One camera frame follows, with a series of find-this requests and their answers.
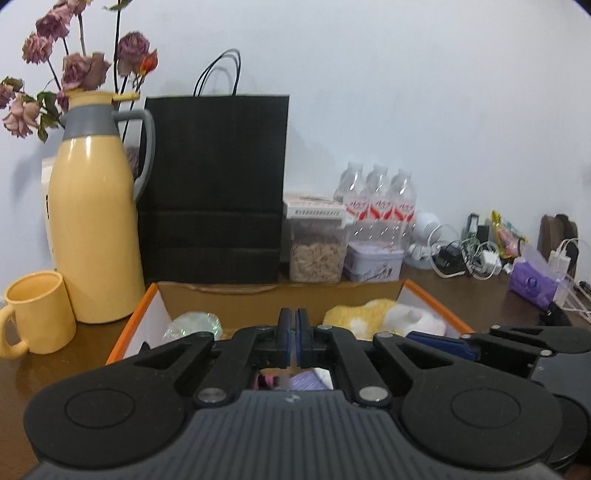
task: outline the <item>yellow plush toy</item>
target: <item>yellow plush toy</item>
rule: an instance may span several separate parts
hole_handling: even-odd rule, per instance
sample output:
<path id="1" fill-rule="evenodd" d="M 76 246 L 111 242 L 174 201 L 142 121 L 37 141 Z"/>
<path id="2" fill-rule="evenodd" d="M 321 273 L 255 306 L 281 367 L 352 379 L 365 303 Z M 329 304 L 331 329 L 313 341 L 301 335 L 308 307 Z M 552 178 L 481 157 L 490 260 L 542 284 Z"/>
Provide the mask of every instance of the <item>yellow plush toy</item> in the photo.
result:
<path id="1" fill-rule="evenodd" d="M 386 312 L 396 305 L 390 299 L 367 302 L 362 307 L 336 306 L 324 315 L 324 325 L 351 330 L 357 340 L 371 340 L 374 333 L 382 330 Z"/>

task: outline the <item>cardboard box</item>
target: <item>cardboard box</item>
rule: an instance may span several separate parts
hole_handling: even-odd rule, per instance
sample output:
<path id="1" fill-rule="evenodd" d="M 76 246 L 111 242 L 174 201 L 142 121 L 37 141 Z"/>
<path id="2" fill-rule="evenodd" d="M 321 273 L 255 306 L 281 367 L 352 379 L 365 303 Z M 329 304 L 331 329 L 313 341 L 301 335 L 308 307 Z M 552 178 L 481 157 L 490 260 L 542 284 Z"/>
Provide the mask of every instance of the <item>cardboard box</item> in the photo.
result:
<path id="1" fill-rule="evenodd" d="M 189 312 L 211 312 L 222 322 L 224 337 L 255 325 L 276 325 L 283 307 L 306 308 L 311 325 L 337 305 L 360 306 L 374 299 L 393 299 L 431 311 L 447 323 L 446 336 L 472 333 L 467 324 L 410 280 L 389 283 L 277 284 L 268 286 L 199 286 L 154 283 L 135 309 L 113 348 L 107 364 L 135 355 L 143 342 L 162 344 L 168 324 Z"/>

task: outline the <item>thermos handle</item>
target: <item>thermos handle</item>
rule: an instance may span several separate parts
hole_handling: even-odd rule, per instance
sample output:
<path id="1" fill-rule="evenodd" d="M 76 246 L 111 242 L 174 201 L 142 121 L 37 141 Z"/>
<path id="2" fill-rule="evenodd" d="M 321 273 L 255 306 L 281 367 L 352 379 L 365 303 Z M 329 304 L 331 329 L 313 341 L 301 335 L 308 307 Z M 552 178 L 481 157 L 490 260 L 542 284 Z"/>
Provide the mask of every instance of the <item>thermos handle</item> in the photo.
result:
<path id="1" fill-rule="evenodd" d="M 128 112 L 113 112 L 113 119 L 115 122 L 122 122 L 123 120 L 143 120 L 146 129 L 146 156 L 144 159 L 144 168 L 139 177 L 134 183 L 134 203 L 139 200 L 148 179 L 152 172 L 152 164 L 154 163 L 154 153 L 156 149 L 156 127 L 154 125 L 154 117 L 148 110 L 130 110 Z"/>

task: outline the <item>plastic bag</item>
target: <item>plastic bag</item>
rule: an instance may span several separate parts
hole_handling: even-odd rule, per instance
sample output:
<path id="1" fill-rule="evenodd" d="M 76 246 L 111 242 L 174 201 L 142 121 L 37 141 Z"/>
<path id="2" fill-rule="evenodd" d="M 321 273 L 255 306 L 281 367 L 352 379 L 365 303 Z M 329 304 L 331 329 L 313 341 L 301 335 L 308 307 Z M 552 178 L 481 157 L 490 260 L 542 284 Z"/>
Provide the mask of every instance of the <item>plastic bag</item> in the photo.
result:
<path id="1" fill-rule="evenodd" d="M 495 210 L 491 212 L 491 222 L 501 258 L 517 258 L 519 241 L 527 242 L 527 237 L 522 235 L 511 222 L 503 220 L 501 214 Z"/>

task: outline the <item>purple cloth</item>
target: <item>purple cloth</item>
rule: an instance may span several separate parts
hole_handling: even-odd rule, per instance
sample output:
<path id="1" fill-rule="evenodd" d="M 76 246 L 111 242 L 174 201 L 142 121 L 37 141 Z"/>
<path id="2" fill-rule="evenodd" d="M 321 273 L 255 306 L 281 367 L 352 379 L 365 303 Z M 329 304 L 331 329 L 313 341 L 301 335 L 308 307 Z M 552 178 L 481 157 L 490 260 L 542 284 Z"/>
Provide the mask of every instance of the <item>purple cloth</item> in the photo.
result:
<path id="1" fill-rule="evenodd" d="M 291 377 L 292 390 L 328 390 L 322 380 L 313 371 L 307 371 Z"/>

